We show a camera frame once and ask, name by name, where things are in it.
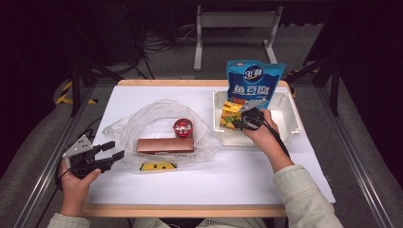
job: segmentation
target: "dark background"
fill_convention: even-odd
[[[336,15],[343,25],[336,23],[323,30],[307,60],[333,54],[333,48],[340,50],[341,77],[385,163],[402,186],[402,16],[393,1],[373,0],[347,6],[348,10]],[[146,29],[153,28],[174,40],[176,28],[195,23],[193,6],[127,9],[135,12],[131,18],[134,31],[128,29],[121,5],[52,9],[45,1],[22,0],[2,5],[1,175],[25,137],[54,108],[53,93],[69,77],[77,56],[103,66],[133,62],[142,56],[141,41]],[[326,6],[288,6],[280,23],[324,23],[329,12]],[[55,15],[62,24],[53,20]],[[134,45],[133,32],[138,38]]]

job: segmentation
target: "brown box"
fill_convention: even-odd
[[[137,152],[144,154],[194,152],[193,138],[138,139]]]

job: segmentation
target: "clear plastic bag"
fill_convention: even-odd
[[[140,138],[175,138],[173,124],[181,118],[188,119],[193,124],[193,153],[149,155],[136,152],[137,140]],[[148,104],[135,114],[107,126],[103,134],[125,149],[123,162],[134,171],[139,170],[145,162],[170,162],[179,167],[211,161],[221,145],[214,137],[213,129],[196,112],[173,100],[159,100]]]

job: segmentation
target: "beige jacket sleeve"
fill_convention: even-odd
[[[55,213],[50,220],[48,228],[88,228],[89,225],[89,220],[85,218],[67,217]]]
[[[342,227],[333,206],[321,194],[317,184],[301,165],[279,170],[275,186],[285,206],[289,227]]]

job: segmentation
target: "blue snack bag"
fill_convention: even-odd
[[[265,64],[258,60],[232,60],[227,63],[228,101],[243,105],[265,99],[259,108],[267,108],[285,64]]]

